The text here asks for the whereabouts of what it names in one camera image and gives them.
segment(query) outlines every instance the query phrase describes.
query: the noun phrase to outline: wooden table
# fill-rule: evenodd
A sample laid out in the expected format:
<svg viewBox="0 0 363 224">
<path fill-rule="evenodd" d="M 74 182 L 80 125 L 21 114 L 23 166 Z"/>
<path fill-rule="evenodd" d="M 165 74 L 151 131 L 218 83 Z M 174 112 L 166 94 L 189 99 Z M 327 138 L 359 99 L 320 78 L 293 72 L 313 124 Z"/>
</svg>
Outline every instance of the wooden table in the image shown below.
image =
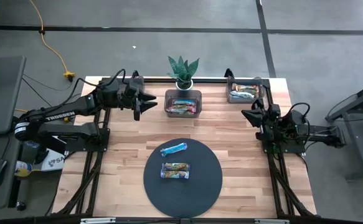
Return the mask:
<svg viewBox="0 0 363 224">
<path fill-rule="evenodd" d="M 86 77 L 98 83 L 102 77 Z M 274 103 L 285 114 L 290 96 L 284 78 L 271 78 Z M 143 185 L 147 158 L 160 144 L 175 138 L 192 138 L 209 146 L 220 161 L 223 186 L 213 207 L 202 218 L 271 218 L 276 217 L 268 160 L 262 144 L 255 139 L 253 128 L 241 114 L 250 105 L 228 104 L 224 84 L 195 84 L 202 92 L 202 113 L 197 119 L 168 118 L 164 112 L 164 94 L 174 89 L 172 83 L 146 83 L 145 92 L 157 96 L 158 105 L 133 120 L 130 110 L 113 109 L 109 127 L 110 145 L 104 153 L 95 201 L 94 216 L 165 217 L 149 201 Z M 93 86 L 84 85 L 83 95 Z M 92 122 L 93 117 L 76 117 L 75 124 Z M 53 212 L 64 207 L 80 185 L 85 152 L 73 154 L 65 161 Z M 285 154 L 291 188 L 313 213 L 315 206 L 308 174 L 303 161 Z M 84 208 L 89 197 L 87 190 Z M 280 190 L 284 211 L 285 194 Z"/>
</svg>

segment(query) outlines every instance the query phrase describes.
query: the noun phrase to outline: white pot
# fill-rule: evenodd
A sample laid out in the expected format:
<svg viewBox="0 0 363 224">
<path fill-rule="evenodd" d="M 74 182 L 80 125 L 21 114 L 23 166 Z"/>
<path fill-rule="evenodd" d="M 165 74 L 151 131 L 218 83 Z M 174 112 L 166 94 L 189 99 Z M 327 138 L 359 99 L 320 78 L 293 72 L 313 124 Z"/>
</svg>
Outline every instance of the white pot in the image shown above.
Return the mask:
<svg viewBox="0 0 363 224">
<path fill-rule="evenodd" d="M 191 86 L 188 88 L 188 89 L 186 89 L 186 90 L 190 90 L 190 89 L 192 89 L 192 87 L 194 86 L 194 81 L 193 80 L 191 80 Z M 178 89 L 178 90 L 183 90 L 182 88 L 180 88 L 179 87 L 179 85 L 178 85 L 178 82 L 176 82 L 176 88 Z"/>
</svg>

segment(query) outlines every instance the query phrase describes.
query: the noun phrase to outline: black round mat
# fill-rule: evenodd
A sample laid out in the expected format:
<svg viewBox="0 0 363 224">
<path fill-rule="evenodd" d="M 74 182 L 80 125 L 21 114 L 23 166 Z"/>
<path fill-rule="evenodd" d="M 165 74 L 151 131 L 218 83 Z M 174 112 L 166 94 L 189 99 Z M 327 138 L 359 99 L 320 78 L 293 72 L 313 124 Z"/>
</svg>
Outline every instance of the black round mat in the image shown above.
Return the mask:
<svg viewBox="0 0 363 224">
<path fill-rule="evenodd" d="M 184 151 L 162 157 L 160 150 L 187 143 Z M 161 178 L 162 163 L 191 165 L 188 179 Z M 198 216 L 214 204 L 220 194 L 223 175 L 219 160 L 207 146 L 193 139 L 174 139 L 157 147 L 144 170 L 144 187 L 151 203 L 171 217 Z"/>
</svg>

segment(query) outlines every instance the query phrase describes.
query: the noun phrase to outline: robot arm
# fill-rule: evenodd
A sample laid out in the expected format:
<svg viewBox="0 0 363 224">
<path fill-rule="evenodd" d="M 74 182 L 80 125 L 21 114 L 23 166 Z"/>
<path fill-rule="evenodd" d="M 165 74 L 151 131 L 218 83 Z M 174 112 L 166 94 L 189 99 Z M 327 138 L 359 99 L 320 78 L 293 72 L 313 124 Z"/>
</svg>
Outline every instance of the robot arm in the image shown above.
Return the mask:
<svg viewBox="0 0 363 224">
<path fill-rule="evenodd" d="M 260 128 L 256 138 L 274 146 L 273 152 L 268 153 L 302 153 L 305 152 L 304 144 L 308 140 L 333 147 L 344 145 L 342 133 L 337 126 L 307 125 L 305 116 L 296 110 L 281 117 L 280 106 L 277 104 L 271 104 L 265 110 L 262 100 L 257 100 L 251 110 L 242 110 L 242 114 L 253 127 Z"/>
<path fill-rule="evenodd" d="M 134 78 L 125 85 L 125 90 L 121 91 L 118 80 L 103 80 L 91 93 L 72 103 L 28 111 L 19 118 L 14 130 L 15 136 L 20 141 L 39 142 L 39 138 L 47 136 L 59 136 L 63 140 L 82 138 L 99 141 L 101 134 L 97 123 L 69 126 L 47 122 L 75 115 L 91 116 L 107 108 L 131 109 L 134 111 L 134 119 L 138 121 L 141 113 L 157 105 L 156 102 L 151 102 L 156 97 L 144 93 L 142 85 L 136 83 Z"/>
</svg>

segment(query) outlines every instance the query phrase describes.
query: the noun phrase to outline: white sticker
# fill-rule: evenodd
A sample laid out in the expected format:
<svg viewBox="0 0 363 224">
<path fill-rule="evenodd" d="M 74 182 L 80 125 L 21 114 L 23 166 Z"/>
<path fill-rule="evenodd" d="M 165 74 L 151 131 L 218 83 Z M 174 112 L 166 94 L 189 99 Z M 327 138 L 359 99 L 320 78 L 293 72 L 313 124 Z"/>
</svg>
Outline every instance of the white sticker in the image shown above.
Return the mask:
<svg viewBox="0 0 363 224">
<path fill-rule="evenodd" d="M 23 122 L 23 123 L 18 123 L 17 125 L 15 125 L 15 128 L 19 128 L 19 127 L 23 127 L 23 126 L 28 126 L 29 122 Z"/>
<path fill-rule="evenodd" d="M 17 129 L 15 129 L 14 133 L 16 134 L 19 131 L 26 131 L 26 128 L 25 127 L 17 128 Z"/>
</svg>

